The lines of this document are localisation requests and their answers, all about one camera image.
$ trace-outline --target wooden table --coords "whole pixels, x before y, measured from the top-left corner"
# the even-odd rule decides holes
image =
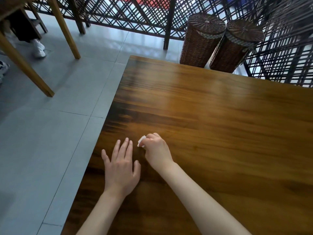
[[[131,56],[64,225],[104,190],[101,149],[158,132],[173,159],[252,234],[313,234],[313,89]],[[110,234],[199,234],[135,147],[141,179]]]
[[[26,2],[32,0],[0,0],[0,20],[4,19],[6,16],[12,14],[19,8],[21,8]],[[72,53],[76,59],[80,59],[80,54],[76,47],[76,44],[68,30],[65,20],[60,12],[56,0],[47,0],[51,10],[57,19],[58,24],[65,36],[65,39],[72,50]],[[19,54],[19,52],[11,45],[11,43],[5,38],[5,36],[0,32],[0,48],[6,53],[6,55],[14,62],[22,71],[25,73],[29,79],[46,95],[52,97],[54,92],[50,87],[41,79],[41,77],[33,70],[33,68],[26,62],[24,57]]]

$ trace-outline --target woven lid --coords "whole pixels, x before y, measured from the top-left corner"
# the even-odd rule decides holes
[[[226,29],[226,25],[221,19],[204,13],[190,15],[188,23],[204,34],[221,34]]]
[[[233,36],[244,41],[260,42],[265,38],[265,34],[260,27],[245,20],[229,21],[227,23],[227,30]]]

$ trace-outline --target hand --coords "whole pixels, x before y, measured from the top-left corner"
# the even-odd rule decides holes
[[[121,148],[120,140],[117,140],[111,161],[105,150],[102,150],[102,159],[105,167],[105,188],[104,191],[112,191],[117,196],[125,198],[129,195],[140,179],[141,165],[136,160],[134,162],[134,172],[132,165],[133,142],[125,139]]]
[[[157,133],[148,134],[139,144],[139,146],[143,145],[146,149],[147,161],[159,174],[173,165],[170,149],[160,135]]]

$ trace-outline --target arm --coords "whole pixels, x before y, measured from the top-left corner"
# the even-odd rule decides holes
[[[146,159],[168,183],[190,213],[202,234],[249,235],[230,213],[195,183],[175,162],[166,142],[157,134],[148,134]]]
[[[140,164],[134,162],[132,169],[133,143],[128,138],[119,148],[116,142],[111,161],[105,150],[102,159],[105,166],[105,188],[94,209],[76,235],[105,235],[119,210],[124,198],[130,194],[139,182]]]

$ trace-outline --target brown wicker basket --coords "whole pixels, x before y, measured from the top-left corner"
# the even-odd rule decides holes
[[[225,29],[225,23],[210,14],[196,13],[189,16],[180,63],[203,68]]]
[[[233,73],[248,53],[264,38],[262,29],[252,22],[229,21],[225,35],[213,52],[210,69]]]

